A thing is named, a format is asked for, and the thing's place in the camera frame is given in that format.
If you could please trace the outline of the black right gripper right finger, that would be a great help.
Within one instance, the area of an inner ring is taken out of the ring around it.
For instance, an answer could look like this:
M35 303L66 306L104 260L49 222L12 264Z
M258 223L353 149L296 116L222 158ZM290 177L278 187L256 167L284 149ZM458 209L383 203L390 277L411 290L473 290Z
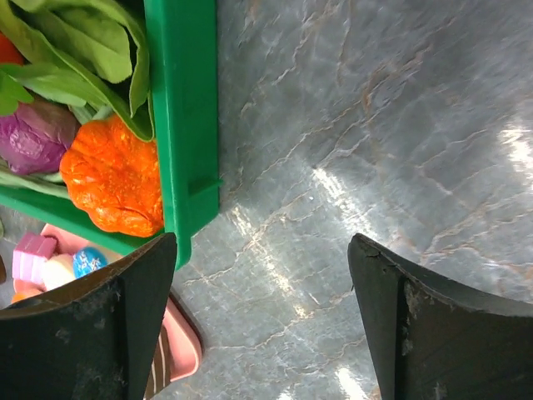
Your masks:
M530 399L532 306L411 262L358 233L348 262L384 399Z

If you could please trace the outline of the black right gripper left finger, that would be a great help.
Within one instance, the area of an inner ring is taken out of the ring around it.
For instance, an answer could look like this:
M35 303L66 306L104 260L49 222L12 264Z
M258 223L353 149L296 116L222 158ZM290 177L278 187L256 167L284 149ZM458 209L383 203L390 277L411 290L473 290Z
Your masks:
M1 311L3 399L141 399L177 259L164 233Z

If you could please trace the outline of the green plastic vegetable crate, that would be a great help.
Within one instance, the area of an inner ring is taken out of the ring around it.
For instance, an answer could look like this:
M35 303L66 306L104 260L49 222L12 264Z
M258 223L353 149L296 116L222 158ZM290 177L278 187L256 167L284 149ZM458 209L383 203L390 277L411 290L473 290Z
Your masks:
M126 255L161 233L177 238L177 265L192 254L192 236L219 210L217 33L213 1L119 1L143 17L150 55L150 94L164 227L150 237L104 232L67 200L1 185L1 203ZM41 97L1 76L1 117ZM67 108L81 126L115 114L109 107Z

